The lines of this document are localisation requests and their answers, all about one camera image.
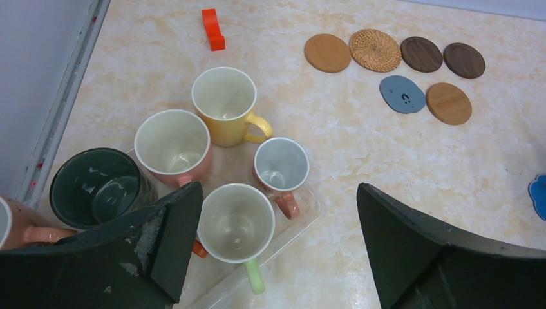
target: red plastic block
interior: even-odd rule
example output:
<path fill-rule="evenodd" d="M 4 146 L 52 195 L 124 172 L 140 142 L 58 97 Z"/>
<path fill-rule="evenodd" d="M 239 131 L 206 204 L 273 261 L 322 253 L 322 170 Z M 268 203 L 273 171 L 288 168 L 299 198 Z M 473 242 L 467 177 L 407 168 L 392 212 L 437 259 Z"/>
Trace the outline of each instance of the red plastic block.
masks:
<path fill-rule="evenodd" d="M 207 10 L 202 10 L 201 13 L 203 14 L 203 25 L 205 26 L 205 31 L 209 37 L 211 50 L 224 50 L 225 38 L 220 31 L 220 24 L 218 23 L 216 10 L 209 8 Z"/>

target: green mug handle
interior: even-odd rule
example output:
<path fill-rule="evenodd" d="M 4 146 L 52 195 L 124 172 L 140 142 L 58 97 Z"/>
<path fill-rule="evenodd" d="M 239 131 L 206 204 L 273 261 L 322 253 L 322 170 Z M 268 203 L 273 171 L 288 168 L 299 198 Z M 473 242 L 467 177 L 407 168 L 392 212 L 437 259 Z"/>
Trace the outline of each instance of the green mug handle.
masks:
<path fill-rule="evenodd" d="M 254 295 L 265 292 L 265 285 L 263 284 L 263 278 L 261 277 L 261 272 L 259 272 L 259 266 L 256 259 L 246 261 L 244 264 L 245 268 L 247 269 L 250 287 Z"/>

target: mug handle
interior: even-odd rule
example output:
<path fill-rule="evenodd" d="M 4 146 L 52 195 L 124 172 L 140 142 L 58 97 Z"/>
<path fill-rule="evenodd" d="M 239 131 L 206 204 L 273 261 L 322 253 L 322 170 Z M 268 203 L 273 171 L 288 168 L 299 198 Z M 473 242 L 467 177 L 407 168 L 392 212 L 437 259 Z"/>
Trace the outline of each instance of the mug handle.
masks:
<path fill-rule="evenodd" d="M 182 188 L 183 186 L 187 185 L 188 183 L 192 182 L 191 176 L 185 175 L 179 177 L 176 182 L 178 183 L 178 187 Z"/>
<path fill-rule="evenodd" d="M 244 141 L 251 143 L 263 143 L 273 136 L 273 128 L 264 118 L 257 116 L 253 112 L 250 112 L 247 118 L 245 119 L 245 124 L 254 124 L 258 127 L 265 136 L 258 136 L 252 133 L 245 134 L 243 137 Z"/>
<path fill-rule="evenodd" d="M 178 183 L 179 187 L 183 187 L 187 185 L 188 183 L 192 182 L 192 179 L 191 179 L 191 176 L 185 175 L 185 176 L 179 177 L 176 180 L 176 182 Z M 209 253 L 205 250 L 205 247 L 203 247 L 203 245 L 201 245 L 201 243 L 197 241 L 197 239 L 193 241 L 193 247 L 191 251 L 200 258 L 206 258 L 209 255 Z"/>
<path fill-rule="evenodd" d="M 78 232 L 57 227 L 28 227 L 24 231 L 25 243 L 56 243 L 61 238 L 76 235 Z"/>
<path fill-rule="evenodd" d="M 261 272 L 259 271 L 259 266 L 256 259 L 246 261 L 244 264 L 245 269 L 247 270 L 247 276 L 249 277 L 252 293 L 254 293 L 254 295 L 258 295 L 265 292 L 265 284 L 263 283 L 263 278 L 261 277 Z"/>
<path fill-rule="evenodd" d="M 283 192 L 283 194 L 277 196 L 276 198 L 274 198 L 274 200 L 285 215 L 285 217 L 290 220 L 299 217 L 299 206 L 297 205 L 296 199 L 294 198 L 292 191 Z"/>

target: white wall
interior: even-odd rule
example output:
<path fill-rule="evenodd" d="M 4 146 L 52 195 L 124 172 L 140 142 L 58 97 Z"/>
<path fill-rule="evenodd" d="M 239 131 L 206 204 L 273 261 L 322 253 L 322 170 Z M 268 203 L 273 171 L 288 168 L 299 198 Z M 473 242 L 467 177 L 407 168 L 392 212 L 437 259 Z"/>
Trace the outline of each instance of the white wall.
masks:
<path fill-rule="evenodd" d="M 0 0 L 0 194 L 15 198 L 91 3 Z"/>
<path fill-rule="evenodd" d="M 546 0 L 403 0 L 546 21 Z"/>

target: mug rim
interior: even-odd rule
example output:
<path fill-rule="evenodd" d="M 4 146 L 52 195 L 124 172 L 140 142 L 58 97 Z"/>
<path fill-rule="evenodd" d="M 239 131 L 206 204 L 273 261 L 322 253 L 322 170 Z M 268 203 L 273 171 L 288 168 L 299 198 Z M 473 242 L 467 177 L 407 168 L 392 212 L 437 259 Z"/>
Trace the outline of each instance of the mug rim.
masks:
<path fill-rule="evenodd" d="M 252 88 L 254 88 L 254 99 L 252 100 L 252 104 L 250 105 L 250 107 L 242 114 L 240 114 L 239 116 L 236 116 L 236 117 L 233 117 L 233 118 L 229 118 L 229 119 L 223 119 L 223 118 L 217 118 L 217 117 L 212 117 L 210 116 L 209 114 L 205 113 L 202 109 L 199 108 L 199 106 L 197 105 L 197 103 L 195 102 L 195 97 L 194 97 L 194 90 L 195 90 L 195 84 L 197 83 L 197 81 L 203 77 L 203 75 L 205 75 L 206 73 L 210 72 L 210 71 L 215 71 L 215 70 L 232 70 L 232 71 L 237 71 L 238 73 L 241 73 L 242 75 L 244 75 L 249 81 L 250 83 L 252 84 Z M 195 109 L 197 109 L 197 111 L 199 111 L 201 114 L 205 115 L 207 118 L 210 118 L 210 119 L 213 119 L 215 121 L 232 121 L 232 120 L 237 120 L 237 119 L 240 119 L 242 117 L 244 117 L 245 115 L 247 115 L 250 111 L 252 111 L 252 108 L 254 108 L 254 105 L 256 105 L 256 99 L 258 97 L 258 91 L 256 89 L 256 85 L 254 83 L 254 81 L 252 80 L 252 78 L 246 74 L 245 72 L 239 70 L 239 69 L 236 69 L 236 68 L 233 68 L 233 67 L 230 67 L 230 66 L 217 66 L 215 68 L 211 68 L 211 69 L 208 69 L 206 71 L 204 71 L 203 73 L 199 74 L 199 76 L 197 76 L 197 78 L 194 80 L 193 82 L 193 85 L 191 86 L 191 102 L 193 103 L 193 106 L 195 107 Z"/>
<path fill-rule="evenodd" d="M 209 247 L 209 244 L 206 242 L 206 241 L 203 241 L 203 238 L 202 238 L 202 226 L 199 224 L 197 226 L 197 236 L 201 242 L 201 244 L 203 245 L 203 247 L 205 248 L 205 250 L 210 254 L 212 255 L 213 257 L 215 257 L 216 259 L 219 259 L 220 261 L 222 262 L 226 262 L 226 263 L 233 263 L 233 264 L 238 264 L 238 263 L 244 263 L 244 262 L 248 262 L 250 261 L 251 259 L 255 259 L 257 256 L 259 256 L 266 248 L 267 246 L 269 246 L 269 243 L 271 242 L 271 239 L 273 239 L 273 234 L 275 233 L 275 212 L 273 211 L 273 205 L 271 205 L 271 202 L 269 201 L 269 199 L 267 198 L 267 196 L 265 196 L 265 194 L 263 194 L 260 190 L 258 190 L 257 188 L 251 186 L 251 185 L 247 185 L 247 184 L 244 184 L 244 183 L 228 183 L 226 185 L 222 185 L 218 188 L 216 188 L 215 190 L 213 190 L 213 192 L 211 192 L 204 200 L 203 200 L 203 206 L 205 206 L 207 200 L 209 198 L 211 198 L 211 196 L 213 196 L 215 193 L 217 193 L 218 191 L 220 190 L 225 190 L 226 188 L 229 188 L 229 187 L 243 187 L 243 188 L 247 188 L 247 189 L 250 189 L 251 191 L 257 193 L 260 198 L 262 198 L 264 201 L 267 202 L 267 205 L 269 205 L 268 209 L 269 209 L 269 213 L 270 213 L 270 217 L 271 217 L 271 221 L 272 221 L 272 228 L 271 228 L 271 231 L 269 232 L 269 236 L 267 238 L 267 241 L 264 243 L 264 245 L 256 252 L 254 253 L 253 255 L 251 255 L 250 257 L 247 257 L 245 259 L 226 259 L 222 256 L 217 256 L 213 250 L 211 250 L 211 248 Z"/>
<path fill-rule="evenodd" d="M 262 149 L 262 147 L 271 142 L 271 141 L 275 141 L 275 140 L 286 140 L 296 146 L 298 146 L 298 148 L 300 148 L 300 150 L 303 152 L 304 156 L 305 156 L 305 162 L 307 163 L 307 171 L 305 172 L 305 176 L 303 177 L 303 179 L 299 182 L 299 184 L 291 187 L 291 188 L 288 188 L 288 189 L 280 189 L 280 188 L 277 188 L 277 187 L 273 187 L 272 185 L 270 185 L 269 183 L 267 183 L 258 173 L 258 167 L 256 165 L 256 159 L 258 158 L 258 154 L 259 154 L 259 151 Z M 291 140 L 289 138 L 286 138 L 286 137 L 273 137 L 273 138 L 269 138 L 268 140 L 266 140 L 265 142 L 261 143 L 261 145 L 258 147 L 258 149 L 256 150 L 256 153 L 254 154 L 254 162 L 253 162 L 253 165 L 254 165 L 254 170 L 256 171 L 256 176 L 258 177 L 258 179 L 264 184 L 266 185 L 267 187 L 269 187 L 270 189 L 274 190 L 274 191 L 279 191 L 279 192 L 289 192 L 289 191 L 294 191 L 296 190 L 297 188 L 301 187 L 306 181 L 307 181 L 307 178 L 309 177 L 309 171 L 311 170 L 311 163 L 309 162 L 309 156 L 307 155 L 307 153 L 305 152 L 305 149 L 303 149 L 303 147 L 301 147 L 301 145 L 296 142 L 295 140 Z"/>
<path fill-rule="evenodd" d="M 66 162 L 64 162 L 61 167 L 57 170 L 57 172 L 55 173 L 55 176 L 53 176 L 53 179 L 52 179 L 52 182 L 51 182 L 51 185 L 50 185 L 50 193 L 49 193 L 49 201 L 50 201 L 50 208 L 52 209 L 53 213 L 55 214 L 55 216 L 61 220 L 63 223 L 73 227 L 73 228 L 76 228 L 76 229 L 92 229 L 93 227 L 96 227 L 97 225 L 100 225 L 101 223 L 96 223 L 96 224 L 93 224 L 93 225 L 83 225 L 83 224 L 79 224 L 79 223 L 74 223 L 74 222 L 71 222 L 71 221 L 68 221 L 67 219 L 65 219 L 63 216 L 61 216 L 61 214 L 57 211 L 57 208 L 54 206 L 54 202 L 53 202 L 53 188 L 55 187 L 55 181 L 57 180 L 57 177 L 59 175 L 59 173 L 66 167 L 67 164 L 69 164 L 70 162 L 72 162 L 74 159 L 76 159 L 76 157 L 80 156 L 80 155 L 83 155 L 85 153 L 90 153 L 92 151 L 97 151 L 97 150 L 108 150 L 108 151 L 113 151 L 114 153 L 117 153 L 121 156 L 123 156 L 124 158 L 128 159 L 129 162 L 131 162 L 131 165 L 135 168 L 135 170 L 138 172 L 138 181 L 136 183 L 136 186 L 139 188 L 140 190 L 140 185 L 141 185 L 141 181 L 142 179 L 140 179 L 142 176 L 141 174 L 141 171 L 140 169 L 138 168 L 138 165 L 137 163 L 126 153 L 124 153 L 123 151 L 121 150 L 118 150 L 118 149 L 114 149 L 114 148 L 108 148 L 108 147 L 97 147 L 97 148 L 91 148 L 91 149 L 87 149 L 87 150 L 84 150 L 84 151 L 81 151 L 75 155 L 73 155 L 70 159 L 68 159 Z M 138 195 L 139 194 L 136 194 L 135 197 L 133 198 L 133 200 L 131 201 L 131 203 L 129 205 L 132 205 L 133 202 L 135 202 L 135 200 L 138 198 Z"/>
<path fill-rule="evenodd" d="M 182 112 L 182 113 L 191 115 L 192 117 L 199 120 L 199 123 L 201 123 L 201 125 L 205 128 L 205 132 L 207 132 L 207 147 L 205 148 L 205 152 L 203 153 L 201 158 L 199 158 L 199 160 L 195 164 L 193 164 L 192 166 L 190 166 L 190 167 L 188 167 L 188 168 L 186 168 L 186 169 L 184 169 L 183 171 L 180 171 L 180 172 L 162 172 L 162 171 L 158 171 L 158 170 L 153 169 L 150 166 L 148 166 L 146 164 L 146 162 L 144 162 L 144 160 L 140 157 L 140 154 L 138 153 L 138 147 L 137 147 L 137 138 L 138 138 L 138 135 L 141 133 L 141 129 L 144 126 L 144 124 L 146 124 L 146 122 L 148 122 L 152 118 L 156 117 L 157 115 L 160 115 L 160 114 L 163 114 L 163 113 L 173 113 L 173 112 L 176 112 L 176 113 Z M 151 172 L 159 174 L 159 175 L 165 175 L 165 176 L 182 175 L 182 174 L 188 173 L 189 171 L 194 169 L 197 165 L 199 165 L 205 159 L 205 157 L 207 156 L 207 153 L 209 153 L 209 151 L 211 150 L 211 132 L 209 132 L 209 128 L 207 127 L 207 124 L 205 124 L 205 122 L 201 118 L 199 118 L 198 115 L 195 115 L 194 113 L 192 113 L 190 111 L 186 111 L 185 109 L 167 109 L 165 111 L 160 111 L 159 113 L 155 113 L 154 115 L 151 115 L 150 117 L 148 117 L 148 119 L 146 119 L 140 125 L 140 127 L 138 127 L 138 130 L 136 131 L 136 134 L 135 134 L 135 140 L 133 142 L 133 149 L 135 150 L 135 155 L 136 155 L 136 158 L 138 159 L 138 161 L 148 171 L 151 171 Z"/>
<path fill-rule="evenodd" d="M 6 209 L 6 213 L 8 214 L 8 224 L 6 224 L 6 231 L 4 233 L 4 236 L 0 239 L 0 250 L 6 243 L 6 240 L 8 240 L 8 236 L 10 235 L 10 232 L 12 231 L 12 225 L 14 223 L 14 215 L 12 214 L 12 209 L 8 205 L 8 201 L 4 200 L 2 196 L 0 196 L 0 203 L 4 208 Z"/>

